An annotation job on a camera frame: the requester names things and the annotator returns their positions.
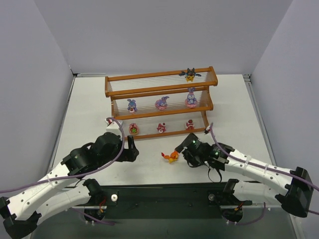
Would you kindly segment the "pink bear holding strawberry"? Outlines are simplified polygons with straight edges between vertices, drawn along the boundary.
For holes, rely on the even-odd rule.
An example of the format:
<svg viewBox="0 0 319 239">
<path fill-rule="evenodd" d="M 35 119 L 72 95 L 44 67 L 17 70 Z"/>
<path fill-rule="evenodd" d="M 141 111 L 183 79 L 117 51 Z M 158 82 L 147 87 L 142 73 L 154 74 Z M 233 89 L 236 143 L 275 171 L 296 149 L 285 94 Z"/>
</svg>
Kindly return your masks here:
<svg viewBox="0 0 319 239">
<path fill-rule="evenodd" d="M 140 132 L 139 127 L 136 123 L 131 123 L 129 125 L 129 134 L 130 135 L 138 135 Z"/>
</svg>

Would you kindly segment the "orange fish toy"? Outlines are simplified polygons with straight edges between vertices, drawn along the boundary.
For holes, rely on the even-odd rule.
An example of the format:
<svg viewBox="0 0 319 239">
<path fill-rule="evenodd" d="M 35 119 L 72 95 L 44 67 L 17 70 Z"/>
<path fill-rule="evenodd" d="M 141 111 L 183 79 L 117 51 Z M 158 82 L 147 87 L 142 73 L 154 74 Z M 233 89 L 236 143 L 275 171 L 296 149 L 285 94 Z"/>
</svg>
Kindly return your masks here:
<svg viewBox="0 0 319 239">
<path fill-rule="evenodd" d="M 176 162 L 179 158 L 179 153 L 177 151 L 172 152 L 170 155 L 166 155 L 163 152 L 161 153 L 161 156 L 167 160 L 169 163 Z"/>
</svg>

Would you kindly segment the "pink bear strawberry cake toy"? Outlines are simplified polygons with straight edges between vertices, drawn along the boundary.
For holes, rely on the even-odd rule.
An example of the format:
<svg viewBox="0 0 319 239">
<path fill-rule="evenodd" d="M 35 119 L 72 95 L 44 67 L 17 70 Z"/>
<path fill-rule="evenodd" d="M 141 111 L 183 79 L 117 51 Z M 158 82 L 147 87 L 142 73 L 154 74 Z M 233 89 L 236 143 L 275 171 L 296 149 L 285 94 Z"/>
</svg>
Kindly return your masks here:
<svg viewBox="0 0 319 239">
<path fill-rule="evenodd" d="M 189 119 L 186 123 L 185 123 L 185 129 L 186 130 L 193 130 L 195 129 L 195 126 L 194 126 L 194 121 L 192 119 Z"/>
</svg>

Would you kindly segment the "pink bear cupcake toy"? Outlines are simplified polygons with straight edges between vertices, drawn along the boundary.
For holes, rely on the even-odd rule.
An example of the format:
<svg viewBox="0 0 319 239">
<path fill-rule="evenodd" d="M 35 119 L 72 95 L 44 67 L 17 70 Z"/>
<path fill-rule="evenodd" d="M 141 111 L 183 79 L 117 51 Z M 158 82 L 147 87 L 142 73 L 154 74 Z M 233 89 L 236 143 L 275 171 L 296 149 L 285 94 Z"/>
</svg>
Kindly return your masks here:
<svg viewBox="0 0 319 239">
<path fill-rule="evenodd" d="M 164 133 L 166 131 L 166 125 L 165 123 L 159 123 L 157 126 L 158 133 Z"/>
</svg>

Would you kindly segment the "purple bunny holding strawberry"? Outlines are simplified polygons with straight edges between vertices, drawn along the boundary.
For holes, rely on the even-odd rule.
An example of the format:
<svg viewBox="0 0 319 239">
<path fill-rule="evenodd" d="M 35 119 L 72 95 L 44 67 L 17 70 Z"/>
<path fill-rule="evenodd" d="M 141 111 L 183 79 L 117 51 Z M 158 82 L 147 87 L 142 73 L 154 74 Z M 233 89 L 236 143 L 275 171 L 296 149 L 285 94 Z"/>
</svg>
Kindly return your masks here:
<svg viewBox="0 0 319 239">
<path fill-rule="evenodd" d="M 131 113 L 131 114 L 134 114 L 134 113 L 136 113 L 137 111 L 138 111 L 138 109 L 137 109 L 137 104 L 136 104 L 136 100 L 134 100 L 134 99 L 127 99 L 127 101 L 128 101 L 128 111 L 129 111 L 129 113 Z"/>
</svg>

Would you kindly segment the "purple bunny donut toy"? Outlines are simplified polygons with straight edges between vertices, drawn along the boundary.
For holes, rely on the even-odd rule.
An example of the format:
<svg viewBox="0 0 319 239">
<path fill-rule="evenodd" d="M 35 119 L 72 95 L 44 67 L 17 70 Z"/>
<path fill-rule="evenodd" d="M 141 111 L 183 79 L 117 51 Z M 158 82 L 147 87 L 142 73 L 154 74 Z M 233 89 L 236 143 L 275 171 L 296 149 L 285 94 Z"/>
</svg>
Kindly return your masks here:
<svg viewBox="0 0 319 239">
<path fill-rule="evenodd" d="M 167 99 L 169 99 L 169 96 L 161 97 L 155 102 L 155 107 L 160 111 L 165 110 L 167 108 Z"/>
</svg>

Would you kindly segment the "black winged bird toy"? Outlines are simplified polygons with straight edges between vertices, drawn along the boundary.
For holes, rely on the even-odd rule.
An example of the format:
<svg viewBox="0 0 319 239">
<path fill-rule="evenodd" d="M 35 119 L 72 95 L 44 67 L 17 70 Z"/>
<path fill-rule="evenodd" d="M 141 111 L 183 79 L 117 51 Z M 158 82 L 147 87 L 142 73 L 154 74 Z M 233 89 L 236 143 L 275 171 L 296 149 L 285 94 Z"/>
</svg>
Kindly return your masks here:
<svg viewBox="0 0 319 239">
<path fill-rule="evenodd" d="M 195 71 L 195 68 L 188 68 L 187 71 L 181 71 L 179 76 L 184 76 L 187 82 L 193 82 L 195 77 L 201 77 L 202 75 Z"/>
</svg>

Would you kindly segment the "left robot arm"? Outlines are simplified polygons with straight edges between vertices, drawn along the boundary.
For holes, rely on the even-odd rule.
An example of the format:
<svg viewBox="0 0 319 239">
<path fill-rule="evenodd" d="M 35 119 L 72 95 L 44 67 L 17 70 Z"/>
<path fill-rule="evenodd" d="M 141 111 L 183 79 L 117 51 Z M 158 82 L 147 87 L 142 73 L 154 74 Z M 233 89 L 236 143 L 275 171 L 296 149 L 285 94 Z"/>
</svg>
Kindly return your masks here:
<svg viewBox="0 0 319 239">
<path fill-rule="evenodd" d="M 0 215 L 5 231 L 12 239 L 22 239 L 47 218 L 102 196 L 95 179 L 86 179 L 78 189 L 62 190 L 115 161 L 133 162 L 138 154 L 133 136 L 123 139 L 111 132 L 72 150 L 40 181 L 12 197 L 1 197 Z"/>
</svg>

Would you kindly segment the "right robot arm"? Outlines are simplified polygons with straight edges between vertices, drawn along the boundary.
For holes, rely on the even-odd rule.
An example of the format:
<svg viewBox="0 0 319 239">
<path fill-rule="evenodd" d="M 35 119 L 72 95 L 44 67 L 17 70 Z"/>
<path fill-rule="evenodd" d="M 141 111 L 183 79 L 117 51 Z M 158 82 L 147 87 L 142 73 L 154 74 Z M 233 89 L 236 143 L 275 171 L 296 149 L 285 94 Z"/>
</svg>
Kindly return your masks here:
<svg viewBox="0 0 319 239">
<path fill-rule="evenodd" d="M 260 201 L 280 205 L 287 213 L 305 218 L 308 215 L 314 185 L 307 170 L 281 168 L 259 161 L 223 144 L 202 142 L 190 133 L 175 150 L 182 153 L 191 167 L 208 164 L 217 171 L 237 173 L 252 182 L 237 182 L 231 193 L 239 201 Z"/>
</svg>

